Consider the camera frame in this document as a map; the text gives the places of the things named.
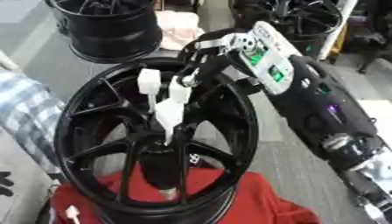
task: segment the black wheel rim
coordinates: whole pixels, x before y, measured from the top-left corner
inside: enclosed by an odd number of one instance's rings
[[[91,17],[110,17],[126,15],[140,11],[151,4],[149,0],[143,1],[126,1],[126,0],[49,0],[52,5],[66,13],[91,16]],[[64,9],[68,2],[77,2],[72,9]]]
[[[232,189],[249,167],[257,147],[256,114],[247,96],[228,77],[220,74],[211,83],[200,85],[193,91],[191,103],[185,110],[184,124],[174,135],[172,155],[178,159],[179,167],[183,167],[178,172],[179,198],[163,203],[130,199],[125,189],[129,187],[128,179],[137,161],[135,155],[147,142],[162,139],[162,133],[148,128],[146,100],[138,94],[135,79],[142,67],[148,67],[159,69],[168,81],[183,66],[175,59],[144,59],[116,66],[88,82],[66,106],[55,137],[59,163],[70,182],[97,205],[142,215],[186,212],[205,206],[208,201]],[[165,91],[161,92],[160,97],[164,97]],[[98,106],[88,108],[91,103]],[[205,120],[226,138],[233,155],[192,139],[197,126]],[[127,127],[126,138],[102,143],[118,123]],[[116,152],[127,152],[119,193],[99,184],[87,163]],[[211,185],[188,195],[184,180],[187,155],[191,153],[215,158],[224,164],[225,169]]]
[[[340,11],[329,0],[231,1],[229,6],[235,17],[246,17],[243,11],[253,9],[259,14],[256,21],[269,21],[290,40],[319,38],[333,32],[342,22]]]

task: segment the gray carpet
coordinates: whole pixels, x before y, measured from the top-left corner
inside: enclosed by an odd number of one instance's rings
[[[200,11],[201,24],[207,30],[228,27],[230,13],[225,1],[207,0]],[[0,23],[0,46],[37,81],[48,85],[60,98],[68,100],[91,77],[109,67],[83,61],[68,49],[67,39],[56,32],[49,10],[40,4],[15,24]],[[392,69],[384,61],[375,62],[368,75],[359,75],[354,67],[358,59],[341,57],[336,70],[342,82],[359,100],[392,100]],[[309,207],[326,224],[368,224],[371,221],[355,208],[331,169],[314,157],[277,116],[263,93],[251,96],[260,124],[260,143],[250,167],[266,177],[284,199]],[[223,144],[211,135],[200,138]]]

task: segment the red cloth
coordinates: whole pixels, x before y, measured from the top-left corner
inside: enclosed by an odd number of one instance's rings
[[[194,193],[207,186],[221,174],[219,170],[194,168],[187,180],[188,192]],[[115,172],[100,181],[112,191],[119,189],[120,172]],[[158,190],[148,185],[137,167],[130,181],[129,193],[132,199],[143,201],[164,200]],[[80,210],[80,223],[100,224],[93,214],[90,202],[74,188],[65,184],[60,186],[52,197],[52,207],[56,210],[56,224],[72,224],[65,211],[70,205]],[[262,224],[317,224],[319,218],[307,208],[280,199],[268,181],[257,173],[246,172],[241,178],[234,203],[220,224],[262,223]]]

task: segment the striped cloth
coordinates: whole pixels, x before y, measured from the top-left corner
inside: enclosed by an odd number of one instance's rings
[[[57,173],[53,137],[64,103],[45,85],[0,67],[0,125],[47,173]]]

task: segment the wheel spoke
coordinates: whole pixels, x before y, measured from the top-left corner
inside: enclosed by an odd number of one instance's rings
[[[130,175],[132,175],[138,158],[138,150],[135,147],[135,143],[133,142],[127,149],[127,156],[124,161],[124,167],[122,168],[120,190],[115,199],[118,203],[124,203],[129,199]]]
[[[297,17],[296,33],[299,35],[304,34],[304,29],[302,27],[302,17]]]
[[[214,158],[220,161],[223,166],[225,166],[225,169],[228,171],[232,171],[233,169],[235,169],[235,167],[239,165],[239,161],[233,155],[230,155],[223,150],[216,149],[212,146],[195,140],[192,140],[186,146],[186,153],[198,154]]]
[[[247,128],[247,120],[240,115],[230,114],[228,112],[222,111],[222,109],[207,110],[207,120],[211,123],[221,124],[223,126],[234,126],[238,130],[243,130]]]
[[[182,129],[176,129],[173,138],[175,154],[177,155],[179,177],[178,177],[178,190],[179,190],[179,200],[181,203],[185,204],[188,199],[188,193],[186,191],[186,176],[188,172],[188,157],[186,155],[186,140],[187,135],[184,135]]]
[[[82,111],[78,111],[70,115],[71,118],[89,117],[89,116],[130,116],[129,113],[147,120],[149,114],[143,112],[133,105],[132,102],[127,100],[110,84],[107,80],[101,79],[99,82],[107,87],[112,95],[116,98],[116,101],[105,106],[97,108],[88,108]]]
[[[324,26],[325,28],[331,29],[331,26],[330,26],[329,24],[324,24],[324,23],[318,21],[318,20],[315,19],[315,18],[303,17],[303,20],[307,20],[307,21],[312,22],[312,23],[314,23],[314,24],[321,25],[321,26]]]
[[[67,159],[67,162],[72,165],[77,165],[84,159],[94,159],[114,153],[126,152],[129,148],[129,140],[122,138],[110,143],[103,143],[101,145],[89,148],[87,150],[78,151]]]

